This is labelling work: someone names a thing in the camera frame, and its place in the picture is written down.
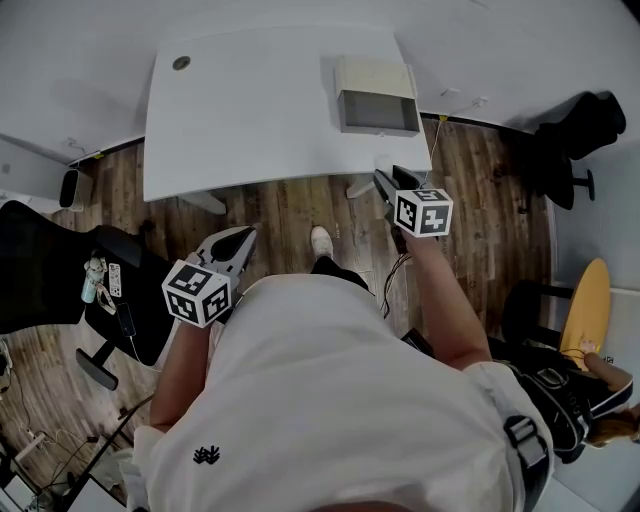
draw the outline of white shoe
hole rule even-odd
[[[333,242],[327,230],[322,226],[316,226],[311,230],[311,247],[316,260],[320,256],[328,256],[333,259]]]

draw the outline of black cord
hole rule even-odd
[[[82,450],[82,448],[84,448],[84,447],[86,446],[86,444],[87,444],[88,442],[89,442],[89,441],[85,441],[84,443],[82,443],[82,444],[78,447],[78,449],[77,449],[75,452],[73,452],[73,453],[71,454],[71,457],[69,457],[69,459],[67,460],[67,462],[65,462],[65,463],[64,463],[64,465],[62,466],[62,468],[60,468],[60,471],[58,471],[57,473],[55,473],[55,474],[53,475],[53,478],[51,479],[51,482],[50,482],[48,485],[46,485],[45,487],[43,487],[42,489],[40,489],[40,492],[39,492],[38,494],[36,494],[36,510],[40,510],[38,499],[40,498],[40,496],[42,495],[42,493],[44,493],[47,489],[50,489],[51,487],[53,487],[53,486],[55,486],[55,485],[61,485],[61,484],[56,484],[56,483],[55,483],[56,479],[57,479],[57,478],[60,476],[60,474],[65,470],[65,468],[66,468],[66,467],[71,463],[71,461],[72,461],[72,460],[73,460],[73,459],[78,455],[78,452],[79,452],[80,450]]]
[[[129,411],[129,414],[127,414],[127,416],[122,420],[122,422],[120,423],[116,431],[113,434],[111,434],[109,439],[107,439],[107,442],[104,443],[102,448],[100,448],[100,451],[93,456],[93,459],[91,459],[91,462],[89,463],[89,465],[86,468],[84,468],[84,471],[78,477],[78,479],[76,480],[76,483],[65,495],[64,497],[65,502],[73,503],[73,500],[75,500],[78,494],[80,493],[80,489],[82,489],[82,486],[89,479],[89,473],[91,472],[93,467],[98,463],[98,461],[100,460],[100,457],[102,457],[104,452],[106,452],[109,446],[111,446],[114,439],[118,436],[118,434],[120,434],[120,432],[122,432],[122,429],[124,429],[124,427],[127,425],[129,420],[133,417],[133,415],[138,411],[138,409],[142,407],[144,404],[146,404],[149,400],[151,400],[152,397],[153,395],[148,398],[145,398],[142,402],[140,402],[138,405],[136,405],[133,409]]]
[[[62,445],[62,443],[60,443],[59,441],[56,441],[56,439],[52,436],[50,436],[49,434],[47,434],[44,430],[39,430],[38,432],[35,432],[34,435],[37,436],[39,434],[44,434],[44,436],[47,438],[47,442],[56,445],[59,448],[62,448],[65,452],[67,452],[68,454],[72,455],[73,452],[71,450],[69,450],[68,448],[66,448],[65,446]],[[91,443],[93,442],[91,439],[87,439],[86,443]],[[81,460],[82,462],[84,462],[85,464],[89,464],[89,461],[81,458],[81,457],[77,457],[79,460]]]
[[[140,407],[142,407],[144,404],[146,404],[147,402],[150,402],[152,398],[153,398],[153,395],[148,396],[141,402],[138,402],[138,404],[132,407],[131,409],[121,412],[120,416],[118,416],[118,421],[124,419],[131,411],[137,411],[138,409],[140,409]]]
[[[383,301],[382,306],[380,306],[380,311],[382,311],[383,318],[387,318],[389,316],[389,313],[391,313],[391,306],[389,305],[389,299],[387,295],[389,294],[389,290],[391,289],[393,277],[396,275],[396,272],[400,269],[400,267],[410,258],[410,254],[401,254],[393,264],[393,267],[391,268],[391,271],[389,272],[389,275],[384,282]]]
[[[27,409],[27,404],[24,403],[24,389],[22,388],[22,381],[20,380],[20,375],[15,370],[12,370],[12,374],[16,374],[16,379],[18,379],[18,386],[20,387],[20,401],[22,402],[22,407],[24,407],[24,413],[27,416],[27,424],[25,425],[25,429],[28,429],[31,425],[31,415],[29,414],[29,410]],[[9,377],[9,386],[11,385],[11,377]]]

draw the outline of table leg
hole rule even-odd
[[[573,288],[563,288],[561,286],[550,286],[547,284],[540,285],[540,293],[543,295],[552,295],[561,299],[570,299],[573,297]]]
[[[373,184],[373,178],[371,176],[357,176],[353,185],[347,189],[347,199],[359,197],[374,188],[375,185]]]
[[[227,213],[227,207],[224,203],[208,192],[192,192],[190,194],[182,194],[178,197],[187,203],[198,206],[208,212],[215,213],[216,215],[224,215]]]

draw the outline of chair base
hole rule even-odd
[[[118,387],[118,377],[107,371],[102,366],[104,361],[96,361],[95,357],[91,357],[80,348],[76,350],[76,361],[78,362],[78,365],[80,365],[80,368],[87,372],[87,375],[101,386],[104,386],[110,391],[114,391]]]
[[[587,169],[586,178],[573,178],[573,184],[578,187],[586,187],[589,190],[589,199],[592,201],[596,200],[596,189],[593,184],[593,174],[591,174],[589,169]]]

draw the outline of black office chair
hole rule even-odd
[[[529,211],[534,191],[567,210],[573,208],[574,186],[586,187],[589,199],[595,201],[591,171],[587,170],[586,177],[574,178],[571,161],[613,144],[626,126],[622,108],[611,92],[601,98],[587,92],[561,122],[541,124],[528,143],[523,176],[527,200],[520,213]]]
[[[171,264],[144,248],[139,237],[112,226],[76,233],[45,219],[29,207],[10,201],[0,208],[0,333],[45,324],[77,324],[85,313],[87,323],[106,342],[90,357],[78,349],[80,366],[98,383],[115,389],[118,379],[103,364],[115,348],[153,365],[169,337],[169,315],[161,284]],[[84,264],[94,250],[107,263],[121,268],[122,297],[135,325],[135,351],[122,333],[118,315],[99,304],[80,299]],[[108,274],[105,286],[109,288]]]
[[[522,345],[526,340],[533,340],[556,350],[559,348],[561,333],[538,325],[543,295],[571,299],[573,290],[529,280],[516,284],[502,311],[502,337],[506,342]]]

